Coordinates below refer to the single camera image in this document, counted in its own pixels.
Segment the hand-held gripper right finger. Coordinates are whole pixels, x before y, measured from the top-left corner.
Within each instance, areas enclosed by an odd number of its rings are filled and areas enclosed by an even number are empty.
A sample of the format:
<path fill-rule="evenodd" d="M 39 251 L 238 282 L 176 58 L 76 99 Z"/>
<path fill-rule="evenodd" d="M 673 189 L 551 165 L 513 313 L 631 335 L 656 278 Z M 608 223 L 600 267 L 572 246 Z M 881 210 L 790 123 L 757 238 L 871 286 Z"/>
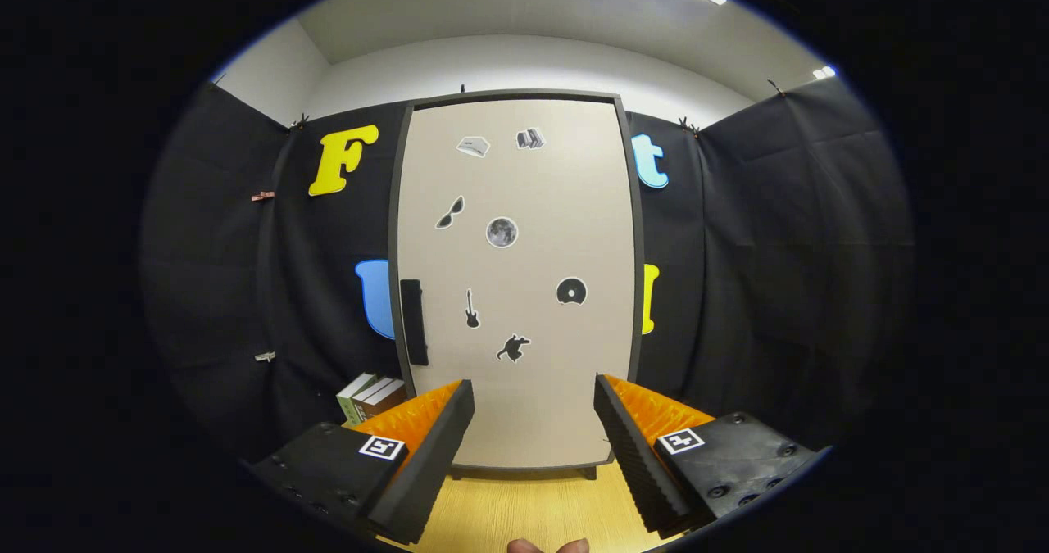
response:
<path fill-rule="evenodd" d="M 742 517 L 825 462 L 754 414 L 705 414 L 608 374 L 593 381 L 593 410 L 648 532 L 677 537 Z"/>

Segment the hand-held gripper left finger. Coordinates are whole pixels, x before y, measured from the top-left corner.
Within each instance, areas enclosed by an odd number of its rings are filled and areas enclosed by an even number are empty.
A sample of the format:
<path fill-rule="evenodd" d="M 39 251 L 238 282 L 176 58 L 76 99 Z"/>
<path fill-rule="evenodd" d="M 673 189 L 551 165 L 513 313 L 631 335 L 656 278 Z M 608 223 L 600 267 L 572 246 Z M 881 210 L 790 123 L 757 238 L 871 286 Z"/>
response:
<path fill-rule="evenodd" d="M 412 545 L 424 533 L 473 414 L 472 382 L 457 380 L 354 428 L 312 426 L 248 470 L 334 529 Z"/>

